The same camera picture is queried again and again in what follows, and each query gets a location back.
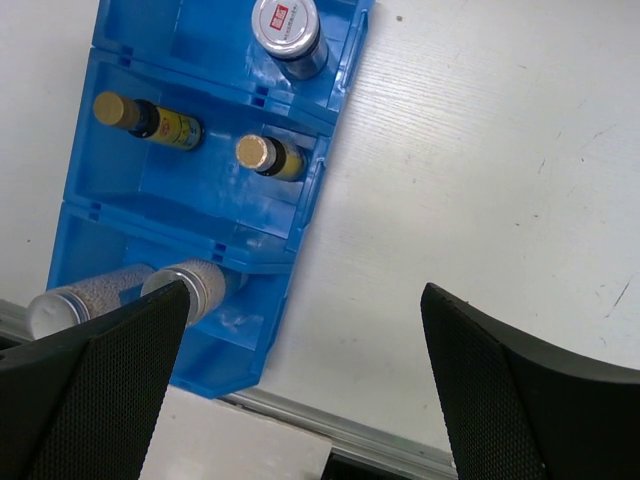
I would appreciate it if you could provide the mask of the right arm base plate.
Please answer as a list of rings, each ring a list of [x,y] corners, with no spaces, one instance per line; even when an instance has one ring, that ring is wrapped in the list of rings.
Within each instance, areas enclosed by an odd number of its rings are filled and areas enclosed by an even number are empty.
[[[457,479],[455,469],[420,455],[333,447],[320,476],[325,479]]]

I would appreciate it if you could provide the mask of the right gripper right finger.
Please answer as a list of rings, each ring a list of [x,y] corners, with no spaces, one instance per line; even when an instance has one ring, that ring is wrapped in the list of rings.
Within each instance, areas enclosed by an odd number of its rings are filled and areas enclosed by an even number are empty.
[[[552,345],[433,283],[420,308],[459,478],[638,478],[638,371]]]

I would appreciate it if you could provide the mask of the silver-lid bead jar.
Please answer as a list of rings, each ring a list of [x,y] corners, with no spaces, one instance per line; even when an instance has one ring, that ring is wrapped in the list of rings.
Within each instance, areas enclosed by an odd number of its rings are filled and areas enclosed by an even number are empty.
[[[32,337],[52,335],[126,305],[139,297],[153,272],[148,265],[135,264],[46,291],[27,307]]]
[[[152,273],[144,281],[140,296],[174,281],[181,281],[186,286],[190,298],[186,321],[186,326],[190,327],[218,308],[226,298],[242,289],[248,279],[247,274],[192,258]]]

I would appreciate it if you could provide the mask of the yellow-label sauce bottle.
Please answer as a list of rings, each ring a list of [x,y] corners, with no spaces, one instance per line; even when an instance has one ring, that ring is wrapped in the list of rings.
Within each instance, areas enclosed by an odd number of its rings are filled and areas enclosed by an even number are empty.
[[[304,173],[306,161],[297,146],[274,137],[249,134],[235,146],[237,162],[260,176],[295,182]]]
[[[93,113],[103,125],[180,150],[196,149],[203,138],[204,129],[195,117],[112,91],[102,92],[95,98]]]

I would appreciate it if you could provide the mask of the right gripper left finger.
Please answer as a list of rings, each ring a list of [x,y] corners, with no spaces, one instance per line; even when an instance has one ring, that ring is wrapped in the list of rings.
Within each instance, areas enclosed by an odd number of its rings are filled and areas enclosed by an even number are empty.
[[[3,342],[2,478],[138,478],[189,306],[174,281],[55,334]]]

